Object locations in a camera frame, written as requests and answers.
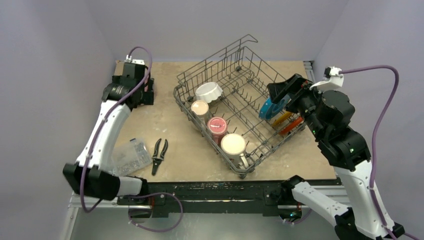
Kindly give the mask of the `blue polka dot plate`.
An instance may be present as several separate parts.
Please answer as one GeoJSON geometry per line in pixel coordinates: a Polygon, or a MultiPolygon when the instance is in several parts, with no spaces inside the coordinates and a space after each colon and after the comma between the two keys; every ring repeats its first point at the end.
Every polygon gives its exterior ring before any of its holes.
{"type": "Polygon", "coordinates": [[[283,110],[290,100],[290,96],[286,95],[278,103],[272,103],[269,97],[261,106],[258,117],[262,120],[271,120],[283,110]]]}

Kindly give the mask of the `yellow plate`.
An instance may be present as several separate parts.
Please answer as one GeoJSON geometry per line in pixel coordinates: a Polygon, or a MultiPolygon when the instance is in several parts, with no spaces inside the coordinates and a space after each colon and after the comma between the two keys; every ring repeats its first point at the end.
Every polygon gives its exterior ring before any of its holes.
{"type": "Polygon", "coordinates": [[[286,121],[289,117],[291,117],[293,115],[292,112],[285,112],[283,115],[281,115],[278,119],[276,119],[271,126],[272,127],[276,127],[278,125],[280,125],[281,123],[283,123],[284,121],[286,121]]]}

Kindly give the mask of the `orange fluted plate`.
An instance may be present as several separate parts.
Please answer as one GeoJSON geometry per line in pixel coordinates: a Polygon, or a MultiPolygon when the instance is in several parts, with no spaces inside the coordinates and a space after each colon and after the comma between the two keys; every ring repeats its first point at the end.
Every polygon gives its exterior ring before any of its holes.
{"type": "Polygon", "coordinates": [[[294,121],[292,121],[290,124],[288,124],[284,129],[279,131],[279,135],[287,135],[289,132],[291,132],[293,129],[295,129],[299,124],[303,122],[303,118],[301,116],[297,117],[294,121]]]}

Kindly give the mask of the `tall cream seahorse cup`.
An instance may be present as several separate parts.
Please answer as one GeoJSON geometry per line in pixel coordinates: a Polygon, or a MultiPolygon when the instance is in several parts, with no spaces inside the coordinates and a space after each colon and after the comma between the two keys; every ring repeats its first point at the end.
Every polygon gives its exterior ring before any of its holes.
{"type": "Polygon", "coordinates": [[[191,104],[190,112],[193,115],[194,126],[206,129],[211,117],[209,104],[204,100],[196,100],[191,104]]]}

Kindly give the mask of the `green interior mushroom mug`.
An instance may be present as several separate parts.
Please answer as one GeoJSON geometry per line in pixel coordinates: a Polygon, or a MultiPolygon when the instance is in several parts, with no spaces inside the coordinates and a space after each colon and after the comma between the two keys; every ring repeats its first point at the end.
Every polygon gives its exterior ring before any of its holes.
{"type": "Polygon", "coordinates": [[[237,133],[229,133],[225,135],[220,143],[221,149],[229,160],[241,170],[246,170],[249,163],[245,156],[246,140],[237,133]]]}

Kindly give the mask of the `pink ghost pattern mug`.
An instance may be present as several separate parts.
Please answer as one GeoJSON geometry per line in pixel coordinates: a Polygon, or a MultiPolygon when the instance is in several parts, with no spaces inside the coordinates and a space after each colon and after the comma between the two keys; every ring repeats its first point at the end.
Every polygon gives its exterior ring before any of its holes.
{"type": "Polygon", "coordinates": [[[221,145],[222,138],[227,134],[228,123],[222,117],[212,117],[207,122],[207,128],[211,133],[212,140],[218,145],[221,145]]]}

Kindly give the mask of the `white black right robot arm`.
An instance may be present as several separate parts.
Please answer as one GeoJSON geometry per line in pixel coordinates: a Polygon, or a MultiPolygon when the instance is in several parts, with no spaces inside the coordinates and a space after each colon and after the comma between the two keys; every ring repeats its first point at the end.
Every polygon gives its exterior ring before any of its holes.
{"type": "Polygon", "coordinates": [[[365,138],[349,124],[355,112],[346,94],[320,90],[311,81],[294,74],[283,82],[267,85],[272,103],[290,97],[286,109],[299,114],[312,132],[321,154],[334,168],[349,199],[339,203],[295,175],[281,183],[280,197],[288,204],[302,203],[327,220],[341,240],[398,238],[404,227],[394,222],[381,204],[373,163],[365,138]]]}

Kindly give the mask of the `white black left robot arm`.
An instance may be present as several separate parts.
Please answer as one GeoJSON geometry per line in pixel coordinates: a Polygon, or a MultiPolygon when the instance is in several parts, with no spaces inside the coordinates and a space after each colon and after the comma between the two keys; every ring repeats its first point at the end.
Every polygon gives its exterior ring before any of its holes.
{"type": "Polygon", "coordinates": [[[101,202],[129,196],[138,205],[148,201],[145,179],[112,173],[112,151],[130,113],[143,104],[151,68],[143,61],[123,62],[122,74],[114,75],[103,90],[98,118],[82,152],[74,163],[64,165],[63,176],[81,205],[86,204],[86,197],[101,202]]]}

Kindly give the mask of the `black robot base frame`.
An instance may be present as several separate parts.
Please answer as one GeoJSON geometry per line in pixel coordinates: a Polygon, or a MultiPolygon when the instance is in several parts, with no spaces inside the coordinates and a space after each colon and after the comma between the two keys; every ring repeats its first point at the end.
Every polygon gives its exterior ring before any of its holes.
{"type": "Polygon", "coordinates": [[[117,204],[150,207],[151,216],[170,213],[261,214],[295,221],[308,212],[294,200],[283,180],[149,182],[146,199],[121,196],[117,204]]]}

